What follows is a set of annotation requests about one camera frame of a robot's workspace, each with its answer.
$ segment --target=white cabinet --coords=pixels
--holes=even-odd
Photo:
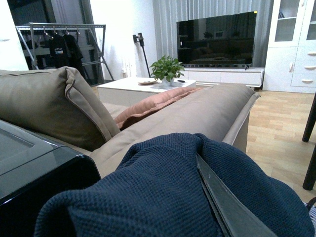
[[[186,68],[184,77],[197,81],[197,85],[238,83],[260,87],[264,68]]]
[[[274,1],[263,89],[315,93],[315,0]]]

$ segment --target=plate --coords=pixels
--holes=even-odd
[[[139,81],[138,83],[141,84],[141,85],[149,85],[149,84],[154,84],[154,83],[156,83],[156,80],[155,80],[155,79],[148,78],[148,80],[141,80],[141,81]]]

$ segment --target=pink cushion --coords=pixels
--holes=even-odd
[[[149,115],[152,115],[153,113],[163,109],[164,107],[200,89],[201,88],[180,87],[156,95],[152,95],[146,99],[141,100],[137,104],[128,107],[114,120],[120,130],[124,130],[134,123],[139,122]]]

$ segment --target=white coffee table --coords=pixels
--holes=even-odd
[[[147,81],[150,78],[124,78],[103,85],[98,85],[99,98],[104,103],[131,106],[151,95],[171,90],[177,87],[195,87],[195,80],[178,82],[174,80],[172,86],[162,85],[160,80],[154,84],[140,84],[140,81]]]

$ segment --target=tv stand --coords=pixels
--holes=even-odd
[[[197,85],[238,83],[261,87],[264,68],[185,68],[183,74],[185,79],[195,80]]]

